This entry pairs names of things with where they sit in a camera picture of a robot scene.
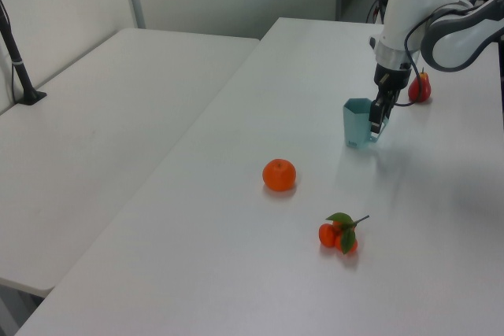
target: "black cable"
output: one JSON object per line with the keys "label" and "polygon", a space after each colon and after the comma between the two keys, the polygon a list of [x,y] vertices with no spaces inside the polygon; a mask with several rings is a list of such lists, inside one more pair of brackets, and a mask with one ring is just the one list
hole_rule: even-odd
{"label": "black cable", "polygon": [[365,18],[365,23],[366,23],[366,24],[367,24],[367,23],[368,23],[368,21],[369,21],[369,15],[371,14],[372,9],[375,7],[375,4],[376,4],[377,2],[379,2],[379,1],[380,1],[380,0],[375,0],[375,1],[372,3],[371,8],[369,9],[369,12],[368,12],[368,16]]}

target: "green leaf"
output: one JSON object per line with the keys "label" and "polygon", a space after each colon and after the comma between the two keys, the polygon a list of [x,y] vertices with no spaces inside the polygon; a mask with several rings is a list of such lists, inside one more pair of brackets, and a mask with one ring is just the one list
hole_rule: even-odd
{"label": "green leaf", "polygon": [[337,212],[331,216],[328,216],[326,220],[335,220],[336,222],[340,223],[353,223],[354,221],[352,218],[348,215],[345,214],[344,212]]}
{"label": "green leaf", "polygon": [[351,228],[347,228],[341,234],[341,252],[347,254],[348,251],[352,249],[355,244],[355,231]]}

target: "stem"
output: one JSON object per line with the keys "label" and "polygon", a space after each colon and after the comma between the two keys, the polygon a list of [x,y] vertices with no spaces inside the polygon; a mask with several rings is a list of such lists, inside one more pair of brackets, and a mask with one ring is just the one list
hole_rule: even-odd
{"label": "stem", "polygon": [[354,222],[354,227],[357,226],[357,223],[362,222],[363,220],[367,220],[368,218],[369,218],[369,216],[365,216],[364,218],[361,218],[360,220],[356,220]]}

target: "black stand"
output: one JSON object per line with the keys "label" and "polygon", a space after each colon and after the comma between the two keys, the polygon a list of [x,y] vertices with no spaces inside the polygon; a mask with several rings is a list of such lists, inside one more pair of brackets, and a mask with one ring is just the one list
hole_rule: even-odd
{"label": "black stand", "polygon": [[0,14],[0,32],[4,42],[6,43],[7,50],[9,51],[10,59],[13,62],[13,66],[16,68],[17,77],[23,86],[23,98],[18,101],[20,104],[33,105],[41,98],[45,98],[46,94],[44,92],[38,92],[33,88],[32,82],[26,68],[24,67],[23,60],[19,50],[17,49],[16,42],[14,41],[13,33],[10,27],[10,23],[7,20],[7,16],[3,9],[0,9],[2,13]]}

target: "table surface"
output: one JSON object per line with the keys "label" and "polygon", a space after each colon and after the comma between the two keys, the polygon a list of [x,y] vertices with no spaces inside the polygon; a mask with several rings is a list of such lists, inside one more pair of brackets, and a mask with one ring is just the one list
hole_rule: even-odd
{"label": "table surface", "polygon": [[[19,336],[504,334],[497,48],[352,150],[381,28],[278,20]],[[370,215],[354,255],[320,246],[334,212]]]}
{"label": "table surface", "polygon": [[258,44],[126,29],[0,116],[0,284],[45,296]]}

